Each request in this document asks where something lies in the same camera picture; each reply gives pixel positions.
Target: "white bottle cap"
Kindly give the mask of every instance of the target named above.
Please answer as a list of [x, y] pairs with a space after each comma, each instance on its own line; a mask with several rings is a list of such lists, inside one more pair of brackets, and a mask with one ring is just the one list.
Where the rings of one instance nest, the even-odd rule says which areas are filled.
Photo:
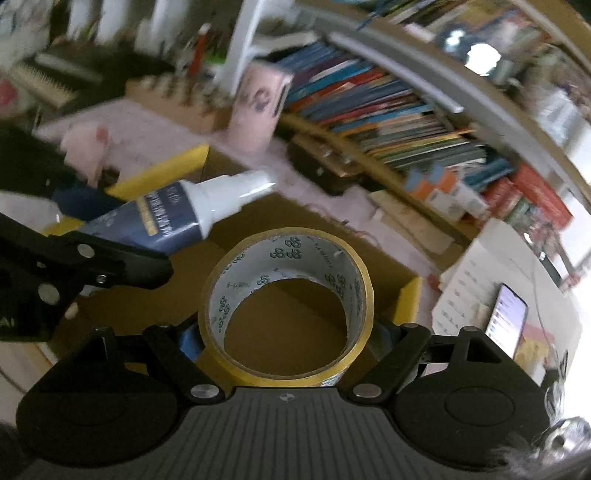
[[232, 177], [222, 175], [201, 183], [180, 182], [199, 219], [204, 238], [215, 222], [238, 213], [243, 205], [269, 195], [275, 186], [263, 171], [247, 171]]

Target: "spray bottle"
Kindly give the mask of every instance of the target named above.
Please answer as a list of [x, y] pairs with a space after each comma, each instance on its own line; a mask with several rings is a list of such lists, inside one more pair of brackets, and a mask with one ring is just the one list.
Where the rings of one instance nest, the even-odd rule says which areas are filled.
[[207, 238], [212, 225], [272, 192], [263, 171], [179, 180], [83, 225], [80, 232], [171, 255]]

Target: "ribbed black plate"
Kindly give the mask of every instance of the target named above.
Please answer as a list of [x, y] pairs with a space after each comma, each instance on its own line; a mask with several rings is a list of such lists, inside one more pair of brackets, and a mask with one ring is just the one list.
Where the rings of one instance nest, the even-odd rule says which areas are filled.
[[488, 479], [424, 457], [386, 414], [335, 388], [238, 388], [222, 404], [193, 407], [163, 445], [131, 462], [75, 469], [37, 460], [23, 480]]

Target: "smartphone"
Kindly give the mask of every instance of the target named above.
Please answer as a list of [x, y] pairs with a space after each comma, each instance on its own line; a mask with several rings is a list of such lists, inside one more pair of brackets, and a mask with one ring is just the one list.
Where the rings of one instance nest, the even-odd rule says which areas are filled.
[[527, 304], [503, 283], [485, 333], [501, 350], [513, 358], [526, 318]]

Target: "clear adhesive tape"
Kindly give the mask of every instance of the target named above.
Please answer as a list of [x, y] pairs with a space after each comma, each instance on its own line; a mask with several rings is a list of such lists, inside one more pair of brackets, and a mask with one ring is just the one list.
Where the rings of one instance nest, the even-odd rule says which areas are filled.
[[[318, 370], [281, 377], [241, 365], [225, 351], [232, 314], [268, 283], [303, 278], [327, 287], [345, 311], [347, 342], [340, 356]], [[345, 241], [318, 230], [281, 228], [240, 242], [213, 269], [203, 288], [199, 330], [213, 359], [240, 385], [335, 385], [367, 343], [374, 323], [374, 290], [360, 256]]]

